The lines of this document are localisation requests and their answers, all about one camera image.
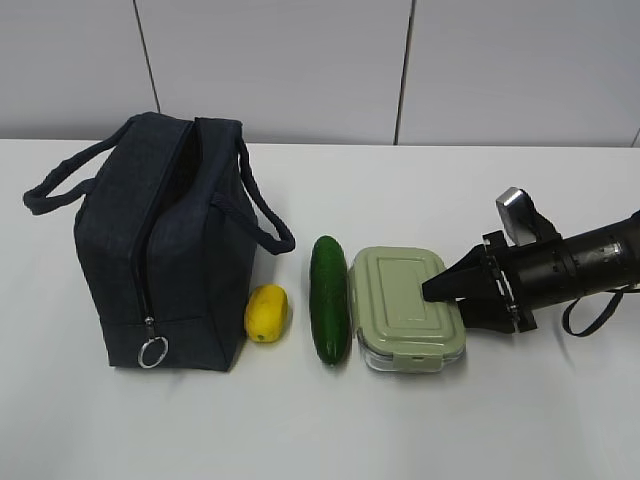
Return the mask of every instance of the bag handle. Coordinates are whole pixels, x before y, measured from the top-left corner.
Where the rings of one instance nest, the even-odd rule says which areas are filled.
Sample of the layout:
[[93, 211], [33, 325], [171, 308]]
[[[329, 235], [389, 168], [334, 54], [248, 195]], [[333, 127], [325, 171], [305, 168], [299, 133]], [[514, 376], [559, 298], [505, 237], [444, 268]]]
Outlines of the bag handle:
[[25, 206], [31, 210], [31, 213], [34, 215], [42, 215], [64, 205], [69, 205], [70, 203], [75, 202], [82, 195], [90, 194], [96, 184], [95, 178], [83, 180], [67, 193], [52, 197], [48, 196], [58, 185], [69, 178], [76, 170], [82, 167], [89, 160], [99, 153], [115, 147], [137, 118], [137, 116], [131, 117], [109, 138], [98, 142], [95, 145], [91, 145], [89, 148], [78, 152], [73, 157], [61, 162], [60, 165], [51, 170], [49, 175], [46, 176], [40, 185], [32, 188], [24, 194], [22, 201]]
[[231, 217], [272, 255], [279, 255], [281, 253], [292, 251], [296, 247], [296, 240], [289, 228], [284, 224], [280, 217], [278, 217], [273, 210], [269, 208], [267, 203], [264, 201], [264, 198], [262, 198], [260, 189], [253, 178], [251, 166], [249, 165], [249, 151], [242, 140], [239, 142], [239, 150], [240, 178], [242, 179], [242, 183], [256, 206], [276, 228], [279, 239], [274, 238], [272, 235], [253, 223], [253, 221], [249, 219], [249, 217], [247, 217], [247, 215], [245, 215], [226, 195], [219, 192], [214, 193], [213, 198], [211, 199], [211, 204], [215, 205], [227, 216]]

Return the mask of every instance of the lemon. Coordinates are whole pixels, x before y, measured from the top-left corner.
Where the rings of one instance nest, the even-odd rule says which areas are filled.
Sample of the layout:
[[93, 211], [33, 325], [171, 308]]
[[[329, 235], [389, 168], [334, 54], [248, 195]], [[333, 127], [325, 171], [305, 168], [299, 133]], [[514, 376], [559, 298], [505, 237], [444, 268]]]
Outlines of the lemon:
[[275, 342], [282, 335], [288, 310], [287, 293], [282, 287], [262, 285], [256, 288], [244, 312], [247, 335], [254, 342]]

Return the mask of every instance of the plastic lunch box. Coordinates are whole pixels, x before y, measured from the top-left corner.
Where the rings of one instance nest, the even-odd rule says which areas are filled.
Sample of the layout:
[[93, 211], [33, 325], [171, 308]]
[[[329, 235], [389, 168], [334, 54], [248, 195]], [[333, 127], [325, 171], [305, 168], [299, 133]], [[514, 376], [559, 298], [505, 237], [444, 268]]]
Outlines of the plastic lunch box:
[[419, 248], [371, 247], [349, 271], [353, 328], [371, 368], [438, 372], [465, 349], [455, 302], [422, 299], [422, 283], [445, 270], [435, 253]]

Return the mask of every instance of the food container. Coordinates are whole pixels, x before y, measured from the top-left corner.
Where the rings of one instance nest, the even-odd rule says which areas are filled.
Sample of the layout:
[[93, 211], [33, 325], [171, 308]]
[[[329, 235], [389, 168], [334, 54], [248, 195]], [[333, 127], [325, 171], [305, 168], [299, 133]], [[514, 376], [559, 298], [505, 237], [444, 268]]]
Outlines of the food container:
[[371, 247], [349, 271], [353, 328], [367, 365], [392, 372], [438, 372], [465, 348], [455, 302], [425, 302], [422, 283], [445, 270], [419, 248]]

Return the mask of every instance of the green cucumber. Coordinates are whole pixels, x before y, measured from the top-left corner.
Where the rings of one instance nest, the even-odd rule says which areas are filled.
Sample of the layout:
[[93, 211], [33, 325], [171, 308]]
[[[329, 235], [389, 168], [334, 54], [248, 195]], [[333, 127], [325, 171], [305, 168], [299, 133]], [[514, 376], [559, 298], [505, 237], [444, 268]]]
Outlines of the green cucumber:
[[313, 246], [309, 270], [309, 313], [311, 334], [318, 357], [337, 365], [351, 340], [349, 322], [347, 262], [340, 244], [332, 237], [320, 237]]

